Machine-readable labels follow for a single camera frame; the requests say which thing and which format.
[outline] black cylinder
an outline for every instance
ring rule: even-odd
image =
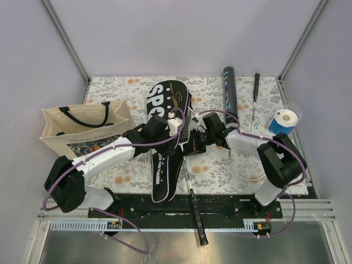
[[[224,111],[238,118],[237,93],[235,83],[235,70],[233,67],[226,67],[222,71],[223,92],[224,92]],[[237,127],[237,121],[230,116],[225,118],[226,127],[230,125]]]

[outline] flower pattern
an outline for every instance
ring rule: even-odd
[[[175,79],[183,81],[192,94],[195,112],[209,109],[223,109],[223,86],[221,76],[190,77],[95,77],[92,78],[87,93],[87,104],[125,99],[135,124],[145,123],[146,96],[158,82]],[[238,112],[243,131],[251,130],[253,108],[254,77],[236,78]],[[254,133],[273,136],[267,129],[273,112],[283,106],[278,86],[273,76],[261,76],[256,102]],[[228,150],[215,145],[208,146],[207,152],[187,157],[188,172],[192,187],[202,194],[252,194],[263,183],[240,179],[233,172]],[[232,151],[233,165],[245,178],[257,179],[263,175],[259,158],[243,151]],[[180,171],[177,193],[188,194],[186,171]],[[145,153],[134,159],[119,162],[93,177],[90,185],[98,188],[109,187],[116,193],[151,193],[152,175],[150,154]],[[305,183],[292,186],[291,194],[307,194]]]

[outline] bag handle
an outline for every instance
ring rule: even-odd
[[[76,122],[77,124],[80,124],[84,127],[88,127],[88,128],[101,128],[106,124],[106,121],[108,120],[108,116],[109,116],[109,105],[110,102],[104,102],[101,103],[102,105],[105,106],[105,117],[104,117],[104,121],[99,124],[99,125],[92,125],[92,124],[87,124],[84,123],[80,120],[78,120],[77,118],[75,118],[73,115],[71,115],[68,111],[70,111],[70,108],[68,106],[64,106],[64,107],[59,107],[59,110],[64,113],[65,116],[67,116],[69,119],[71,119],[72,121]]]

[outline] white wall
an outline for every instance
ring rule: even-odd
[[[279,75],[320,0],[51,0],[91,76]]]
[[[79,103],[84,82],[39,0],[1,1],[0,263],[19,264],[57,155],[41,108]]]
[[[304,111],[299,123],[321,195],[331,199],[352,255],[352,1],[331,1],[284,84]]]

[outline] reflective surface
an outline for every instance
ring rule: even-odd
[[[274,233],[284,228],[274,223]],[[137,247],[137,232],[118,238]],[[195,233],[147,233],[149,255],[138,254],[98,232],[49,231],[41,264],[99,263],[333,263],[322,227],[317,222],[294,223],[286,233],[269,239],[243,238],[234,233],[207,233],[209,245],[200,247]]]

